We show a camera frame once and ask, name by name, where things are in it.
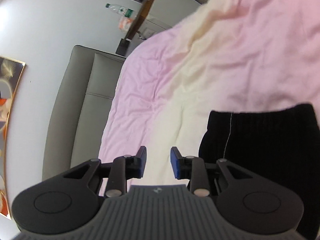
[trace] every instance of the ribbed gray plate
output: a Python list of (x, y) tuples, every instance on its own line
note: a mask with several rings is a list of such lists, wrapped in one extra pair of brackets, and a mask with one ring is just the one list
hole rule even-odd
[(83, 227), (61, 235), (22, 232), (16, 240), (303, 240), (295, 230), (255, 235), (225, 221), (213, 201), (191, 194), (185, 185), (132, 186), (104, 201)]

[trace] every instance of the screw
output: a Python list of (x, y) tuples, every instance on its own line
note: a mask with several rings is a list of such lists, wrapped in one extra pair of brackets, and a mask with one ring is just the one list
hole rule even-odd
[(210, 195), (210, 191), (205, 188), (198, 188), (193, 192), (193, 194), (198, 197), (207, 197)]
[(110, 189), (106, 192), (107, 197), (119, 197), (122, 195), (122, 192), (119, 189)]

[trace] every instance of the white thread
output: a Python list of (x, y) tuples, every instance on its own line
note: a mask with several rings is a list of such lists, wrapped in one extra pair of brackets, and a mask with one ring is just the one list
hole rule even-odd
[(229, 141), (229, 138), (230, 138), (230, 134), (231, 134), (231, 119), (232, 119), (232, 113), (231, 113), (231, 115), (230, 115), (230, 132), (229, 132), (229, 136), (228, 136), (228, 139), (227, 139), (227, 142), (226, 142), (226, 146), (225, 146), (225, 148), (224, 148), (224, 152), (223, 152), (223, 158), (225, 157), (225, 155), (226, 155), (226, 149), (227, 149), (227, 144), (228, 144), (228, 141)]

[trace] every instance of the bedding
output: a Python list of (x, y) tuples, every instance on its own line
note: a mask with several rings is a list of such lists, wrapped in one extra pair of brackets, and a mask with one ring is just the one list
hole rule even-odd
[(143, 42), (121, 70), (99, 158), (147, 147), (133, 184), (181, 184), (170, 148), (198, 155), (212, 110), (313, 104), (320, 118), (320, 0), (209, 0)]

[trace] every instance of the gray leather headboard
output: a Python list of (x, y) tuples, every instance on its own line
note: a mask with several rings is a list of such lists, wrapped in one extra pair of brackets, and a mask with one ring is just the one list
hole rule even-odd
[(50, 118), (43, 180), (98, 157), (124, 60), (74, 46)]

